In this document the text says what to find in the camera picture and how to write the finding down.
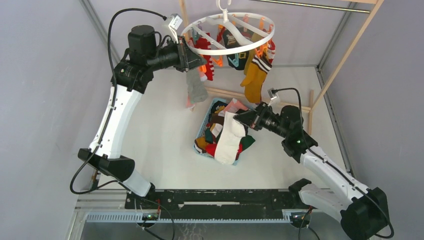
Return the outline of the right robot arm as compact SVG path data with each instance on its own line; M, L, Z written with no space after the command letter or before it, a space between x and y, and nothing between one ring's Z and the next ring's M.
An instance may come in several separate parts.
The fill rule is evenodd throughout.
M262 102L255 109L234 116L234 120L255 131L266 129L283 138L284 152L310 170L330 191L321 190L310 180L302 178L290 186L289 203L295 208L308 205L338 221L352 240L380 237L379 231L389 227L390 239L394 227L390 221L387 195L376 187L369 188L332 161L306 133L301 110L286 105L280 113Z

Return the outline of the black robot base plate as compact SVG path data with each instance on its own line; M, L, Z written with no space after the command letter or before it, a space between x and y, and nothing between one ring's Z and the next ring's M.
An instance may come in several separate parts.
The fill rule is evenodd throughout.
M309 206L287 189L156 189L145 197L127 192L124 208L159 212L162 219L265 221Z

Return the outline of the grey beige striped sock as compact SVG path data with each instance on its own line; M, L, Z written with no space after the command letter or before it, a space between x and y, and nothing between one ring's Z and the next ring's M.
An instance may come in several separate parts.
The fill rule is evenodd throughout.
M201 72L197 69L186 73L187 93L192 103L201 103L209 97L202 79Z

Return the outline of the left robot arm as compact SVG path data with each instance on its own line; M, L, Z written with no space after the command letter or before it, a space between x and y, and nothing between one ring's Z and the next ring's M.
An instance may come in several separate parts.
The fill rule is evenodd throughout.
M157 196L152 184L135 169L135 161L121 154L123 139L130 118L154 72L169 67L188 72L206 64L192 51L183 36L177 36L166 46L156 42L156 31L149 25L138 25L128 34L128 48L113 68L112 87L99 129L88 148L78 151L84 166L91 166L113 178L137 195L137 202L149 209Z

